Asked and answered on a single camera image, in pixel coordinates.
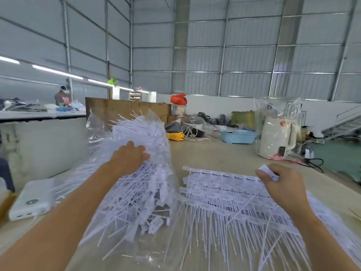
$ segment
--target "staircase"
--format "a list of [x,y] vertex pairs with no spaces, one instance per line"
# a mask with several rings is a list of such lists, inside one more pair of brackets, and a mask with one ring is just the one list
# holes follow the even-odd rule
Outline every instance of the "staircase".
[[323,131],[325,140],[347,135],[361,129],[361,105],[337,115],[335,125]]

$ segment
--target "orange plastic bag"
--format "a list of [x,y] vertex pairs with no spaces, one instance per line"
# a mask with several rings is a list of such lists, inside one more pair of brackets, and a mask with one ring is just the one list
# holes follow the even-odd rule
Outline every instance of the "orange plastic bag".
[[185,96],[186,94],[178,94],[178,95],[170,96],[170,102],[178,105],[186,105],[187,99],[185,98]]

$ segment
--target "corrugated metal wall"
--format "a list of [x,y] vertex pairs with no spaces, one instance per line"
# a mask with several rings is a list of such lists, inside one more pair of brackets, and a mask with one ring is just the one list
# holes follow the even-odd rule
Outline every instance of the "corrugated metal wall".
[[[71,72],[106,82],[109,61],[109,76],[129,87],[130,0],[0,0],[0,56],[66,72],[65,9]],[[0,62],[1,97],[53,102],[61,84],[66,77]],[[75,79],[73,89],[83,103],[108,96],[106,87]]]
[[361,102],[360,0],[134,0],[133,82]]

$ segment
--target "kettle handle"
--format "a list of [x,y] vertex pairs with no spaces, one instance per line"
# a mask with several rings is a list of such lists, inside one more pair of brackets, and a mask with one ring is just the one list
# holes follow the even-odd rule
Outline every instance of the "kettle handle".
[[295,148],[297,142],[297,129],[293,123],[291,123],[291,135],[288,141],[287,150],[292,150]]

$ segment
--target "basket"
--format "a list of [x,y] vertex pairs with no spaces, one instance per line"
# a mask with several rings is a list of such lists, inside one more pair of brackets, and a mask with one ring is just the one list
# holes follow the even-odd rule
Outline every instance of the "basket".
[[253,144],[255,142],[257,133],[250,130],[238,130],[238,133],[228,133],[220,130],[222,141],[226,143],[246,143]]

